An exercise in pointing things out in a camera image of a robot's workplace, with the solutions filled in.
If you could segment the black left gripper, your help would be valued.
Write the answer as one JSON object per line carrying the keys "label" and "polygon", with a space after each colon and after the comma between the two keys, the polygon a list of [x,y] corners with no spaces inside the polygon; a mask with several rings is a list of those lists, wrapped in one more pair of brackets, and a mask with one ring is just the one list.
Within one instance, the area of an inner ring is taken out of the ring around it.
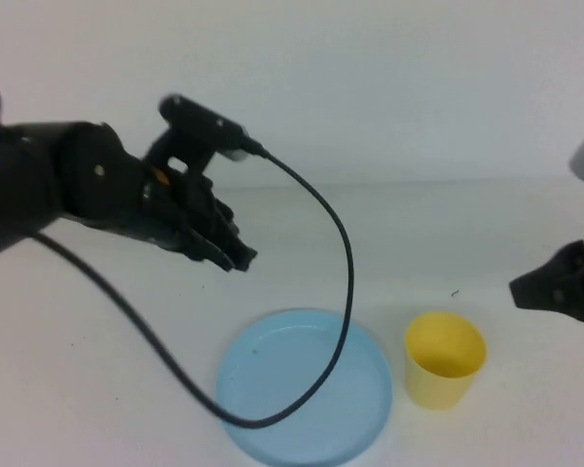
{"label": "black left gripper", "polygon": [[165,131],[126,169],[126,235],[208,261],[248,270],[257,251],[239,238],[232,215],[203,175],[213,151],[179,130]]}

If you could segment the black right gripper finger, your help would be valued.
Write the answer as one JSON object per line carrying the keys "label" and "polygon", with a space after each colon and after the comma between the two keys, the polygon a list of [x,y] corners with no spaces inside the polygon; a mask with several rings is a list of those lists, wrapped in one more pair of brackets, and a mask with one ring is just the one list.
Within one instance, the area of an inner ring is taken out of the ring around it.
{"label": "black right gripper finger", "polygon": [[515,307],[557,312],[584,322],[584,241],[563,246],[544,265],[509,283]]}

